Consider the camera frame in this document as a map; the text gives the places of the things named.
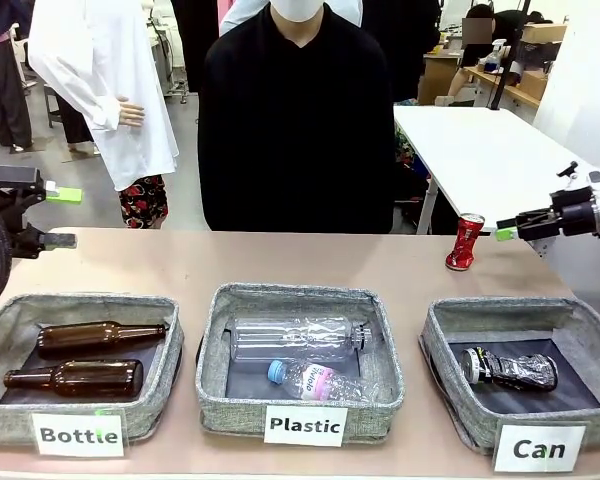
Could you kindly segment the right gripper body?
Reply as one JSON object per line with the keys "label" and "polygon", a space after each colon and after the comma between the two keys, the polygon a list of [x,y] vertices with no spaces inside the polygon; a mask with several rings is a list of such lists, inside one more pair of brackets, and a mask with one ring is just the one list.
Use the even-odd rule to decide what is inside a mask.
{"label": "right gripper body", "polygon": [[551,194],[551,200],[557,224],[565,236],[592,234],[596,231],[591,187],[559,190]]}

